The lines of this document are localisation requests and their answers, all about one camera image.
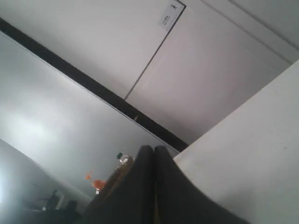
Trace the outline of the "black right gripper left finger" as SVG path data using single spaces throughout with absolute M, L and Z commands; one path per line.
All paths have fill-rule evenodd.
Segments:
M 82 224 L 152 224 L 155 210 L 154 152 L 142 146 L 134 164 L 115 188 L 87 206 Z

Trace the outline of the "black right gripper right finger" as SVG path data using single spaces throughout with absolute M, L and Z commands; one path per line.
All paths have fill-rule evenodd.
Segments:
M 236 216 L 199 191 L 170 156 L 154 149 L 158 213 L 162 224 L 235 224 Z

